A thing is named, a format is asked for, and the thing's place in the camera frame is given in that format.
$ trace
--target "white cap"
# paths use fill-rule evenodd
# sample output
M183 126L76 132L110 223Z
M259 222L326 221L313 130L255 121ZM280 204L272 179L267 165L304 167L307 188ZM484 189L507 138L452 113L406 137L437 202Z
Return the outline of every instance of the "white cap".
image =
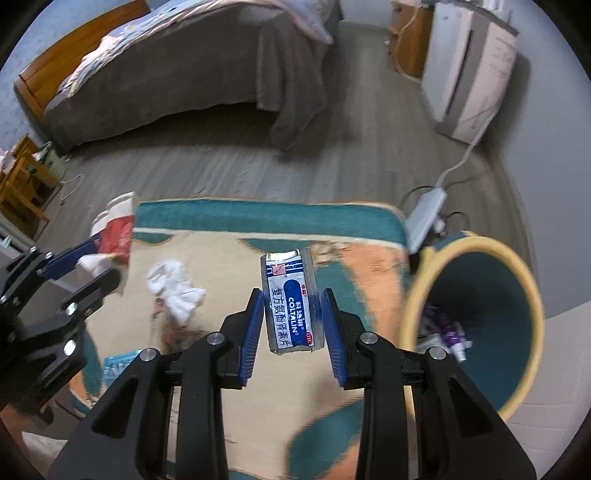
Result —
M452 354L456 357L458 362L463 362L466 359L466 351L461 343L456 343L451 346Z

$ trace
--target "blue packet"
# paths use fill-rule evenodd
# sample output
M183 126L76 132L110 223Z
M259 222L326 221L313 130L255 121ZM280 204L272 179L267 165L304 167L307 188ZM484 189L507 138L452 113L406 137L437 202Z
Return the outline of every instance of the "blue packet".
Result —
M310 250L261 257L269 348L277 355L324 347L320 296Z
M136 350L135 352L123 353L122 355L108 356L105 358L103 364L103 382L105 385L110 387L117 377L121 375L123 370L135 360L135 357L139 355L142 350Z

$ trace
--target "trash can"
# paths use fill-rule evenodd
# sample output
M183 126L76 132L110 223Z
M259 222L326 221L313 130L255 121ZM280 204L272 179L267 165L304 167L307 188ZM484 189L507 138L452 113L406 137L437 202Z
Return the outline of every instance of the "trash can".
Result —
M544 310L529 268L503 243L460 233L422 251L400 348L416 348L427 301L462 325L473 343L460 366L507 421L529 392L543 349Z

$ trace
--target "robotic arm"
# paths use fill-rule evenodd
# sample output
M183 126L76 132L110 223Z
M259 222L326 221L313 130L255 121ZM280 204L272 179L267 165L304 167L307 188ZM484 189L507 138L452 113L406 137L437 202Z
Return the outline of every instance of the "robotic arm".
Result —
M0 271L0 409L11 403L37 414L84 366L85 319L120 280L109 270L66 299L55 316L25 326L18 313L54 271L51 260L33 250ZM535 479L519 443L444 350L419 355L397 349L366 332L359 317L341 312L330 289L322 294L322 313L339 385L365 390L357 480L408 477L405 385L413 389L421 479ZM228 316L219 332L188 350L143 350L81 421L53 463L50 480L166 478L175 386L183 387L176 479L229 479L221 389L246 386L263 314L256 288L243 312ZM3 427L2 478L39 480Z

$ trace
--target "red and white packet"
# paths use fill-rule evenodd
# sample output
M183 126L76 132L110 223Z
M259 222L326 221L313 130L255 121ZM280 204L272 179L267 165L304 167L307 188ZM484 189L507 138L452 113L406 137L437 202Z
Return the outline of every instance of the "red and white packet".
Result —
M99 252L84 255L78 260L75 272L82 285L109 268L118 268L121 272L121 282L115 291L123 294L128 277L135 211L138 204L135 192L125 193L111 200L107 204L107 209L98 214L92 222L90 236L100 234Z

